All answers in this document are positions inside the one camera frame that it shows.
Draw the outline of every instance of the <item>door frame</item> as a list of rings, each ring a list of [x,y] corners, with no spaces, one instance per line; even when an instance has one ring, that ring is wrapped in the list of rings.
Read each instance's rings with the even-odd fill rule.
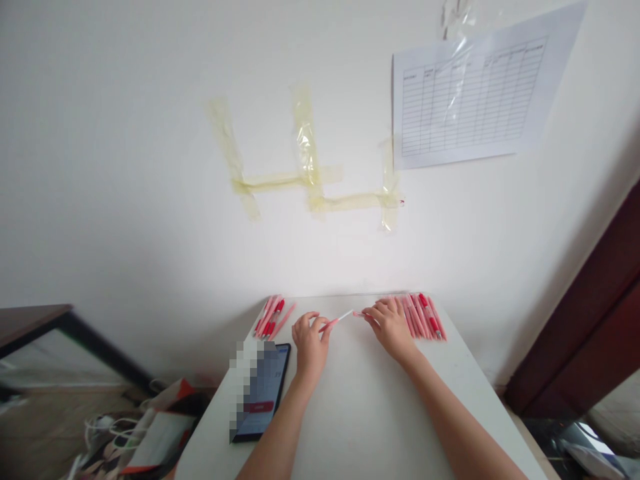
[[[640,182],[512,376],[521,417],[575,420],[640,368]]]

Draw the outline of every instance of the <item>pile of pens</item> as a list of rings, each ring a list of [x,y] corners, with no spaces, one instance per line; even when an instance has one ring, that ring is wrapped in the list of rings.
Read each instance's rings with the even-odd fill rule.
[[[444,328],[442,328],[442,322],[440,316],[435,310],[433,300],[430,297],[426,297],[423,293],[406,293],[403,295],[387,296],[387,298],[396,298],[400,300],[402,308],[409,326],[409,331],[413,338],[426,338],[427,340],[447,340],[447,334]],[[287,314],[278,323],[278,318],[282,310],[285,308],[285,300],[282,295],[272,295],[269,297],[267,304],[265,305],[264,314],[258,320],[255,326],[253,336],[258,340],[273,340],[278,334],[282,326],[287,322],[291,313],[295,309],[294,303]],[[356,317],[364,317],[362,312],[355,312],[349,310],[342,317],[336,318],[332,322],[322,327],[320,332],[324,331],[328,326],[336,324],[342,320],[348,314],[353,313]]]
[[[289,316],[291,316],[291,313],[295,308],[295,303],[291,306],[282,321],[277,323],[278,317],[284,308],[285,300],[282,298],[282,295],[273,295],[269,297],[269,300],[265,305],[265,313],[255,326],[253,336],[260,340],[272,340],[278,334],[282,326],[287,322]]]
[[[396,295],[395,298],[402,304],[405,319],[413,338],[426,338],[427,340],[447,340],[447,334],[442,328],[440,316],[435,310],[433,300],[423,293],[407,293]],[[364,317],[362,312],[353,312],[356,317]]]

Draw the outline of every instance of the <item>tape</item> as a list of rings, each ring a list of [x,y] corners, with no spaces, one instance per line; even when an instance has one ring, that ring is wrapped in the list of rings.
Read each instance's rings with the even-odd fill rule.
[[[311,90],[306,84],[296,85],[292,88],[292,95],[296,143],[300,155],[302,175],[307,180],[307,196],[311,211],[322,214],[332,211],[380,207],[382,208],[382,228],[386,231],[393,230],[397,225],[397,209],[401,200],[398,191],[399,178],[393,170],[393,144],[391,140],[382,144],[382,190],[327,198],[323,194],[322,183],[318,180],[317,174],[320,167],[313,134]]]
[[[251,194],[251,190],[244,186],[242,159],[235,142],[231,124],[231,111],[226,98],[221,97],[209,102],[209,120],[213,126],[213,134],[218,141],[218,146],[220,146],[220,150],[222,150],[222,154],[227,160],[233,189],[240,195],[240,200],[249,218],[258,220],[260,218],[258,204]]]
[[[213,134],[222,150],[231,176],[231,187],[253,221],[260,219],[254,193],[304,187],[312,214],[323,218],[326,212],[380,207],[382,227],[391,231],[397,224],[397,209],[401,204],[398,190],[398,175],[393,170],[393,144],[388,140],[383,148],[383,187],[380,190],[356,193],[342,197],[325,197],[323,185],[343,179],[341,166],[320,167],[313,128],[311,90],[306,84],[291,89],[295,140],[299,152],[300,170],[291,173],[276,173],[245,178],[243,164],[231,121],[231,111],[226,97],[209,102],[208,114]]]

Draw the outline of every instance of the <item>hand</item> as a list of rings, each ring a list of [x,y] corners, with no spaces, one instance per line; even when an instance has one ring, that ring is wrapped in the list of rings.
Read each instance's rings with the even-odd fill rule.
[[[291,328],[293,341],[298,347],[298,370],[295,376],[312,388],[315,388],[325,368],[329,352],[329,336],[333,329],[333,325],[329,325],[321,339],[318,330],[329,320],[319,315],[319,312],[305,313]],[[309,326],[309,320],[314,317],[316,319],[313,325]]]
[[[374,306],[363,309],[362,313],[367,315],[365,320],[378,342],[398,363],[404,365],[416,353],[420,353],[411,338],[400,299],[392,297],[378,300]]]

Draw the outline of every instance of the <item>printed table grid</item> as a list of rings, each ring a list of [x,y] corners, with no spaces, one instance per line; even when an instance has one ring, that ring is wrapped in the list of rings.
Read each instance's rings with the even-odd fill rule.
[[[405,70],[402,155],[520,138],[546,42]]]

